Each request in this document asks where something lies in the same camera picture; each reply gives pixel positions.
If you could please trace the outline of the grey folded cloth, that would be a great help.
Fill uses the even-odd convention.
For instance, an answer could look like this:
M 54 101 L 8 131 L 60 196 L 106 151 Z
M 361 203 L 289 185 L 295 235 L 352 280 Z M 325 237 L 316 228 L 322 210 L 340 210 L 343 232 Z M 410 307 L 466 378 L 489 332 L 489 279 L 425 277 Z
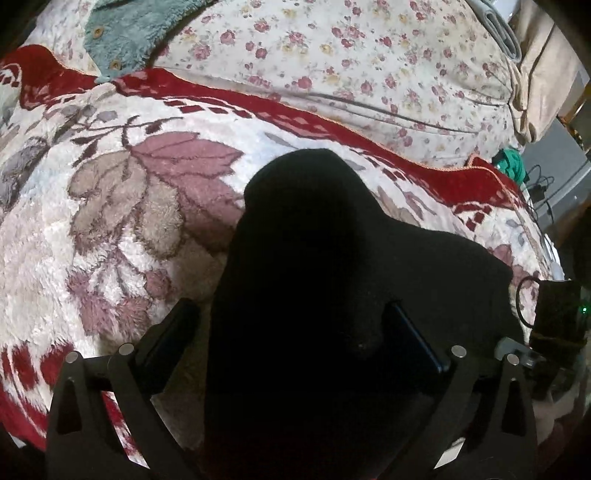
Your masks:
M 493 3 L 487 0 L 467 0 L 467 3 L 503 53 L 513 62 L 520 63 L 522 61 L 520 42 Z

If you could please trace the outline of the red white floral blanket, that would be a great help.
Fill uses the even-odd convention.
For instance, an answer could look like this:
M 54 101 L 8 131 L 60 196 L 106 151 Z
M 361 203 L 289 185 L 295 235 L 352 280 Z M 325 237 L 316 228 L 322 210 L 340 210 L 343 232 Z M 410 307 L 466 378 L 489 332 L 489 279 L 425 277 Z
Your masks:
M 485 160 L 408 161 L 318 115 L 147 69 L 97 84 L 50 50 L 1 61 L 1 423 L 46 445 L 64 356 L 136 340 L 182 297 L 211 299 L 245 186 L 274 158 L 334 151 L 381 208 L 554 279 L 558 254 Z

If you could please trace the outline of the teal fleece garment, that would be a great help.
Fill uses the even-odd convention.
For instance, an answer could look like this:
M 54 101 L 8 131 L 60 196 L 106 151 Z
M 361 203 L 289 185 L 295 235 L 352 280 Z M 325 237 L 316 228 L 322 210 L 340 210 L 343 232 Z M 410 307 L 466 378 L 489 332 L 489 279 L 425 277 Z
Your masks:
M 96 2 L 84 33 L 84 49 L 98 69 L 95 82 L 148 67 L 171 37 L 212 5 L 212 0 Z

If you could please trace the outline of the floral rose bed sheet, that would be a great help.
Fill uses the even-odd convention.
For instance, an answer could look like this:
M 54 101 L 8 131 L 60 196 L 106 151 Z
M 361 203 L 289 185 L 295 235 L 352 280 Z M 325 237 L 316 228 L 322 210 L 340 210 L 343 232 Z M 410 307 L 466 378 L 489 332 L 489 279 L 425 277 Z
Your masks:
M 28 42 L 98 75 L 98 1 L 51 1 Z M 151 66 L 283 103 L 438 167 L 514 147 L 510 61 L 466 1 L 214 1 Z

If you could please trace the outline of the beige curtain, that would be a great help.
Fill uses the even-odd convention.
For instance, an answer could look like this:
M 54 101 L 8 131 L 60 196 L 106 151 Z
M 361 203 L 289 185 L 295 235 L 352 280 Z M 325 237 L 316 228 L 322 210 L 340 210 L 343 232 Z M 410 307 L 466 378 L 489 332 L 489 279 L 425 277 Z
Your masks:
M 515 36 L 522 59 L 510 66 L 509 103 L 521 144 L 539 141 L 566 102 L 580 61 L 554 20 L 533 1 L 522 1 Z

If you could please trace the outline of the green cloth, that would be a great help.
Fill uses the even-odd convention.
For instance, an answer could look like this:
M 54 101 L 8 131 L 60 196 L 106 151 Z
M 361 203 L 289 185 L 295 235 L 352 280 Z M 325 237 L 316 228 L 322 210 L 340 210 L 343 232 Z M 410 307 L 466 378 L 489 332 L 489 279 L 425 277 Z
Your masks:
M 517 185 L 524 183 L 527 172 L 518 150 L 504 148 L 493 157 L 492 163 L 501 173 L 513 180 Z

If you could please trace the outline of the black pants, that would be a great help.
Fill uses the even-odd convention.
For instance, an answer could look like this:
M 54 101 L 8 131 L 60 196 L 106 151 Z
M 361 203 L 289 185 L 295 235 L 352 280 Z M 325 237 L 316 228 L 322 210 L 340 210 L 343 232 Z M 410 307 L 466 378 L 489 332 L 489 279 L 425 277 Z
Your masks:
M 245 188 L 211 307 L 204 452 L 216 479 L 368 479 L 417 432 L 435 373 L 408 331 L 480 355 L 523 332 L 512 270 L 389 217 L 328 150 Z

